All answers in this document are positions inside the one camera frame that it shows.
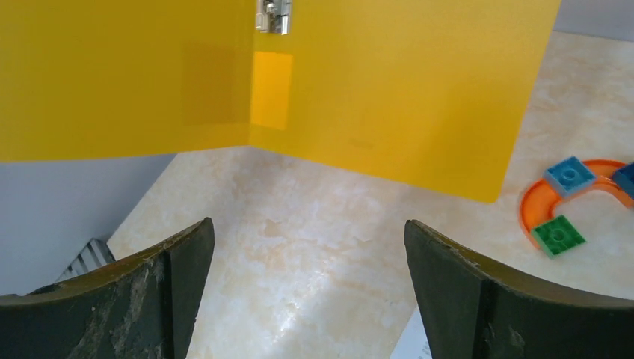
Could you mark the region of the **orange plastic clip folder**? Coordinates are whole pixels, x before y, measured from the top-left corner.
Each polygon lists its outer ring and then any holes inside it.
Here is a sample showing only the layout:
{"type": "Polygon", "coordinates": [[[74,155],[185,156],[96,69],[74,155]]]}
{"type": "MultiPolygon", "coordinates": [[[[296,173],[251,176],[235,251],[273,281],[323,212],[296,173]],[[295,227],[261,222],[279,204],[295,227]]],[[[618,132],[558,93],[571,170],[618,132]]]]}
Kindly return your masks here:
{"type": "Polygon", "coordinates": [[[558,1],[3,1],[1,160],[250,145],[492,203],[558,1]]]}

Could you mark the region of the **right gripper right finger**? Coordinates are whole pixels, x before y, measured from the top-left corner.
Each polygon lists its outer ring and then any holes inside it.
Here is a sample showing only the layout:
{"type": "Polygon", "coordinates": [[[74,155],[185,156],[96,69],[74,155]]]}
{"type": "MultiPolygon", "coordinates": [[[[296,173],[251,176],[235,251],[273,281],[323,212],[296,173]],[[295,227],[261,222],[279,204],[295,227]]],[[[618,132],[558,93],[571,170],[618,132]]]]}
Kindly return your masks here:
{"type": "Polygon", "coordinates": [[[633,356],[629,299],[535,277],[417,220],[404,246],[434,358],[633,356]]]}

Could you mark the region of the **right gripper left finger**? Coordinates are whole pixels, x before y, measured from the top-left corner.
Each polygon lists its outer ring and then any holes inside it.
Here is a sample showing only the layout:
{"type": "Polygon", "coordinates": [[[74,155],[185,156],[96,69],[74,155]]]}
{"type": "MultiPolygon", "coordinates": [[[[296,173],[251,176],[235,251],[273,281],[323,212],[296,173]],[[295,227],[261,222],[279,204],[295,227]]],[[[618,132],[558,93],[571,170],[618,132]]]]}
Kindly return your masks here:
{"type": "Polygon", "coordinates": [[[1,297],[3,358],[185,358],[212,263],[210,218],[87,274],[1,297]]]}

